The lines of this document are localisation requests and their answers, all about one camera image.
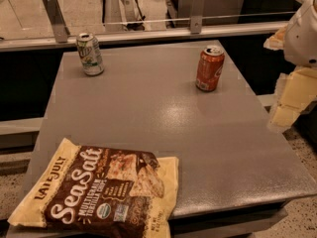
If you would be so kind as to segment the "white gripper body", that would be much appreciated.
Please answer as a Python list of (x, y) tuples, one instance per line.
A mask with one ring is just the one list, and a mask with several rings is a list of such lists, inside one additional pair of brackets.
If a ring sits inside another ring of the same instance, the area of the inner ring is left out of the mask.
[(300, 66), (317, 66), (317, 0), (305, 0), (289, 20), (284, 35), (284, 57)]

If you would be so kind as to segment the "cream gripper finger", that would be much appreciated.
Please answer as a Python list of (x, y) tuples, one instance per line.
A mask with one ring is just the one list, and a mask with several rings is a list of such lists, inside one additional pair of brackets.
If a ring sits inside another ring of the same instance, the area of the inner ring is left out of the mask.
[(275, 32), (272, 36), (265, 40), (264, 47), (268, 50), (273, 51), (283, 50), (285, 31), (285, 26), (280, 28), (277, 32)]
[(282, 73), (274, 95), (267, 127), (273, 132), (284, 132), (317, 98), (317, 68), (297, 66), (290, 74)]

